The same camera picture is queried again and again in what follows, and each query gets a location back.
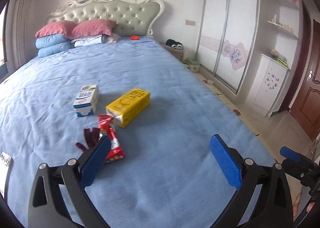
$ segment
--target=wall outlet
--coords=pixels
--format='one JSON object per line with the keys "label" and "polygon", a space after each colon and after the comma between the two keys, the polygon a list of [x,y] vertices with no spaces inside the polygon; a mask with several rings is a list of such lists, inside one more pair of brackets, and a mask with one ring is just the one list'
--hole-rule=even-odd
{"label": "wall outlet", "polygon": [[186,20],[186,25],[196,26],[196,22],[195,21]]}

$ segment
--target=wooden door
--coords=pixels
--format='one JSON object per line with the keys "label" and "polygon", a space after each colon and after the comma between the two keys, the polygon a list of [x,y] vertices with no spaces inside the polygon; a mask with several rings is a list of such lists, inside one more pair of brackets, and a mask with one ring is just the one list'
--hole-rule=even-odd
{"label": "wooden door", "polygon": [[290,110],[291,115],[315,140],[320,132],[320,23],[313,21],[313,41],[307,73]]}
{"label": "wooden door", "polygon": [[309,45],[310,45],[310,35],[311,35],[311,18],[304,4],[302,2],[302,14],[303,14],[303,33],[302,33],[302,40],[301,40],[301,48],[300,48],[300,55],[298,59],[298,64],[296,70],[294,71],[293,78],[290,83],[290,87],[287,91],[287,94],[284,97],[284,100],[278,110],[278,113],[283,111],[289,111],[289,105],[296,93],[300,80],[303,78],[303,71],[306,66],[308,53],[309,53]]}

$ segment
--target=tufted headboard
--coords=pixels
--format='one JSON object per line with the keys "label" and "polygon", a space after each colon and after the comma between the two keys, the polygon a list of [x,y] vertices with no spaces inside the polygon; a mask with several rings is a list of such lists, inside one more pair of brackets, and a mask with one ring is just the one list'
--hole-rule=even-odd
{"label": "tufted headboard", "polygon": [[120,36],[152,36],[152,25],[163,10],[161,0],[75,0],[51,13],[46,23],[110,19],[117,22],[113,31]]}

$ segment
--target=wardrobe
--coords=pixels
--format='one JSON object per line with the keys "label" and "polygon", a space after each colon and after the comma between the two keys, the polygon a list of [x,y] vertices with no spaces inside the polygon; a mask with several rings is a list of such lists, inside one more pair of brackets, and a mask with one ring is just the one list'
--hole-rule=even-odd
{"label": "wardrobe", "polygon": [[205,0],[197,59],[237,94],[252,49],[257,0]]}

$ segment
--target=white cabinet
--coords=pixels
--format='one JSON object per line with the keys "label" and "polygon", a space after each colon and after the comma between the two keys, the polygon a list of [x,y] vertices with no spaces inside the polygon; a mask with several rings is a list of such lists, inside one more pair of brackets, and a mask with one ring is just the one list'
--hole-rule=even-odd
{"label": "white cabinet", "polygon": [[269,111],[276,100],[282,83],[286,77],[288,69],[279,65],[267,56],[262,56],[259,68],[267,69],[265,71],[260,88],[253,101],[253,104]]}

